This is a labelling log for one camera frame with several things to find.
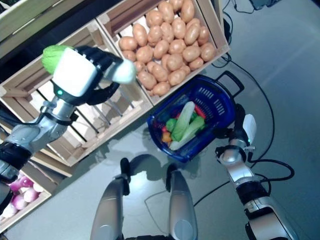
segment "potato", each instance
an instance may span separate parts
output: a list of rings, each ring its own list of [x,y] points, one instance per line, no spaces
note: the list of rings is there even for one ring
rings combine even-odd
[[[183,39],[175,39],[170,43],[169,54],[182,54],[186,47]]]
[[[168,71],[158,63],[152,67],[151,73],[158,82],[168,81]]]
[[[153,56],[155,59],[161,59],[169,50],[169,43],[166,40],[159,41],[153,50]]]
[[[170,71],[175,71],[181,68],[184,64],[181,54],[172,54],[168,57],[166,61],[166,66]]]
[[[190,67],[187,65],[183,65],[180,69],[185,72],[185,75],[188,75],[189,73],[191,73]]]
[[[135,23],[132,28],[132,34],[140,47],[144,47],[145,45],[147,45],[147,31],[144,26],[139,23]]]
[[[146,18],[146,25],[150,28],[152,26],[160,26],[163,22],[162,13],[157,10],[151,10],[145,16]]]
[[[139,72],[138,79],[139,79],[139,82],[147,90],[152,90],[154,88],[154,86],[157,84],[155,77],[146,71]]]
[[[173,71],[172,73],[169,74],[169,77],[168,77],[169,84],[171,86],[178,85],[182,83],[183,80],[185,80],[186,76],[187,76],[186,72],[182,69]]]
[[[141,61],[135,61],[134,66],[136,68],[137,74],[146,69],[146,65]]]
[[[195,41],[191,46],[197,46],[197,47],[199,47],[198,41]]]
[[[192,24],[198,24],[199,26],[200,26],[200,20],[199,20],[199,18],[193,18],[190,22],[188,22],[187,23],[187,25],[186,25],[186,29],[188,29],[188,28],[190,28],[190,26],[192,25]]]
[[[184,0],[169,0],[169,3],[173,6],[173,11],[176,13],[181,9]]]
[[[136,54],[134,51],[125,50],[122,52],[122,54],[126,59],[130,60],[131,62],[136,61]]]
[[[119,48],[122,51],[133,51],[138,47],[137,40],[135,40],[132,36],[123,36],[119,40]]]
[[[187,24],[195,16],[195,6],[192,0],[184,0],[181,7],[181,19]]]
[[[197,41],[199,43],[199,46],[202,46],[209,41],[209,29],[207,27],[200,27],[200,34]]]
[[[158,25],[150,27],[147,39],[151,47],[156,46],[156,44],[162,39],[161,27]]]
[[[183,39],[186,35],[186,23],[177,17],[172,22],[172,30],[175,38]]]
[[[161,97],[165,95],[167,92],[169,92],[170,88],[170,84],[166,81],[159,82],[157,85],[153,87],[152,93]]]
[[[198,46],[188,46],[182,52],[183,59],[188,63],[194,61],[201,54],[201,49]]]
[[[204,61],[201,57],[197,57],[194,61],[189,63],[191,71],[201,68],[204,65]]]
[[[153,49],[148,45],[140,47],[135,54],[137,61],[142,62],[144,64],[150,62],[153,58],[153,55]]]
[[[168,69],[167,67],[167,61],[168,61],[168,58],[170,57],[170,54],[165,54],[163,55],[163,57],[161,58],[161,65],[162,67],[167,70],[168,72],[170,72],[170,70]]]
[[[160,27],[162,31],[162,39],[166,40],[170,44],[175,39],[171,24],[163,22]]]
[[[184,42],[185,44],[192,45],[200,35],[200,25],[194,23],[185,32]]]
[[[146,68],[148,69],[149,73],[152,73],[152,68],[156,65],[157,63],[154,61],[150,61],[147,63]]]
[[[154,95],[154,92],[152,90],[151,91],[147,90],[146,92],[149,94],[150,97],[152,97]]]
[[[166,23],[171,24],[175,18],[174,7],[166,2],[162,1],[158,5],[158,10],[162,13],[162,18]]]
[[[207,42],[204,45],[202,45],[200,49],[201,49],[201,58],[205,62],[208,62],[214,59],[216,55],[216,50],[210,42]]]

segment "wooden crate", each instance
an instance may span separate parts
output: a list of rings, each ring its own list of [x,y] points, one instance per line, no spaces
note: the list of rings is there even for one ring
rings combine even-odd
[[[18,220],[29,214],[32,210],[49,199],[57,187],[54,182],[52,182],[39,169],[35,168],[30,163],[27,163],[20,172],[27,176],[34,183],[37,183],[38,185],[43,187],[44,190],[40,193],[39,197],[35,201],[29,203],[24,209],[18,211],[14,216],[2,219],[0,221],[0,233],[8,229]]]
[[[149,28],[146,24],[145,14],[152,9],[157,9],[156,7],[160,2],[161,0],[123,0],[113,8],[99,15],[97,21],[106,35],[112,38],[114,47],[121,53],[118,46],[121,36],[133,36],[132,26],[134,23],[140,23],[148,32]],[[201,25],[206,26],[209,29],[209,42],[215,47],[216,55],[213,60],[206,62],[203,67],[192,71],[182,83],[172,87],[171,90],[162,97],[150,97],[147,94],[146,89],[141,86],[154,106],[230,50],[211,0],[193,0],[193,3],[195,6],[194,17],[200,19]]]
[[[84,0],[20,0],[0,14],[0,59]]]
[[[12,131],[12,127],[7,124],[4,121],[0,120],[0,126],[3,127],[3,129],[7,132],[7,133],[11,133]],[[60,159],[57,155],[55,155],[48,147],[46,147],[45,149],[42,149],[40,152],[37,152],[35,155],[33,155],[31,157],[31,160],[33,160],[34,162],[45,166],[46,168],[49,168],[65,177],[72,177],[73,172],[75,171],[76,165],[70,167],[70,166],[66,166],[65,164],[57,161],[56,159],[50,157],[49,155],[47,155],[46,153],[50,153],[51,155],[54,155],[56,158]]]
[[[96,46],[119,55],[95,20],[59,44],[73,47]],[[40,56],[0,85],[0,100],[21,121],[31,121],[39,115],[43,101],[50,101],[54,96],[51,78],[43,68]],[[84,104],[77,107],[77,121],[68,127],[62,137],[48,144],[48,147],[58,156],[56,160],[73,166],[151,107],[148,97],[136,82],[121,85],[107,102],[96,106]]]

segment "electrical wire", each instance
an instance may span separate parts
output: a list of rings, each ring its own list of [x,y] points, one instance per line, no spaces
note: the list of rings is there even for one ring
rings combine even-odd
[[[260,84],[258,83],[258,81],[254,78],[254,76],[252,76],[252,74],[250,72],[248,72],[247,70],[245,70],[242,66],[240,66],[239,64],[237,64],[236,62],[234,62],[232,59],[230,60],[230,63],[236,65],[238,68],[240,68],[242,71],[244,71],[247,75],[250,76],[250,78],[253,80],[253,82],[256,84],[256,86],[259,88],[259,90],[261,91],[261,93],[263,94],[268,106],[269,106],[269,110],[271,113],[271,118],[272,118],[272,133],[271,133],[271,139],[269,141],[268,147],[263,151],[263,153],[257,158],[257,160],[260,160],[261,158],[263,158],[266,153],[269,151],[269,149],[271,148],[271,145],[274,141],[275,138],[275,128],[276,128],[276,123],[275,123],[275,114],[274,114],[274,110],[271,106],[271,103],[269,101],[269,98],[267,97],[265,91],[262,89],[262,87],[260,86]],[[258,163],[258,161],[254,161],[253,165],[250,167],[251,169]]]
[[[234,21],[227,12],[223,11],[223,14],[226,15],[230,20],[230,37],[228,39],[228,44],[230,45],[232,42],[232,33],[234,32]]]
[[[230,1],[231,1],[231,0],[229,0],[229,1],[226,3],[226,5],[222,8],[222,11],[224,11],[224,10],[226,9],[226,7],[229,5]]]
[[[197,206],[203,199],[208,197],[210,194],[213,194],[216,190],[222,188],[224,185],[227,185],[228,183],[230,183],[230,181],[226,181],[225,183],[222,183],[220,186],[217,186],[215,189],[213,189],[213,190],[209,191],[208,193],[206,193],[198,201],[196,201],[195,204],[193,204],[193,207]]]
[[[248,159],[248,162],[249,163],[274,163],[274,164],[281,165],[281,166],[289,169],[289,171],[290,171],[290,174],[288,176],[276,177],[276,178],[268,178],[268,179],[265,179],[265,180],[261,180],[261,183],[285,181],[285,180],[292,179],[294,177],[294,175],[295,175],[295,170],[293,169],[293,167],[290,166],[289,164],[283,162],[283,161],[278,161],[278,160],[274,160],[274,159],[259,159],[259,160],[253,160],[252,161],[252,160]]]
[[[237,5],[236,0],[234,0],[233,7],[234,7],[234,9],[235,9],[238,13],[241,13],[241,14],[253,14],[254,11],[255,11],[255,9],[253,9],[252,11],[240,11],[240,10],[238,10],[238,8],[237,8],[238,5]]]
[[[160,195],[160,194],[163,194],[163,193],[166,193],[166,192],[167,192],[167,190],[157,192],[157,193],[155,193],[155,194],[152,194],[152,195],[148,196],[148,197],[144,200],[145,207],[146,207],[146,209],[148,210],[149,215],[150,215],[150,217],[152,218],[152,221],[154,222],[154,224],[156,225],[156,227],[159,229],[159,231],[162,232],[162,233],[165,234],[165,235],[167,235],[168,233],[165,232],[165,231],[163,231],[163,230],[160,228],[160,226],[158,225],[158,223],[156,222],[156,220],[155,220],[154,216],[152,215],[152,213],[151,213],[151,211],[150,211],[150,208],[149,208],[149,206],[148,206],[148,204],[147,204],[147,200],[153,198],[154,196],[157,196],[157,195]]]
[[[8,123],[13,123],[16,125],[27,125],[27,126],[33,126],[33,125],[37,125],[38,123],[40,123],[40,121],[44,118],[44,114],[40,114],[40,116],[36,119],[35,122],[18,122],[14,119],[10,119],[8,117],[5,116],[1,116],[0,115],[0,119],[3,119],[4,121],[8,122]]]
[[[266,182],[268,183],[268,192],[267,192],[267,194],[268,194],[268,196],[270,196],[271,191],[272,191],[272,186],[271,186],[271,181],[269,180],[269,178],[267,178],[265,175],[260,174],[260,173],[254,173],[254,174],[257,175],[257,176],[263,177],[263,179],[266,180]]]

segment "red vegetable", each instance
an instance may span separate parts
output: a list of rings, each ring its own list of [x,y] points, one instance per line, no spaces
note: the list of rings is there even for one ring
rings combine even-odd
[[[198,114],[200,117],[202,117],[203,119],[206,119],[206,115],[204,114],[204,112],[200,109],[200,107],[198,105],[195,105],[194,110],[196,112],[196,114]]]
[[[168,132],[167,127],[166,127],[166,126],[164,126],[163,128],[161,128],[161,131],[162,131],[163,133]]]

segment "basket handle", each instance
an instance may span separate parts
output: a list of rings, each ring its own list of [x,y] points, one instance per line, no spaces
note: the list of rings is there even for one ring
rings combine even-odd
[[[239,93],[241,93],[244,89],[245,86],[242,84],[242,82],[237,78],[233,73],[230,71],[224,71],[215,81],[219,82],[219,80],[224,76],[227,75],[231,80],[238,86],[239,90],[231,95],[231,98],[234,99]]]

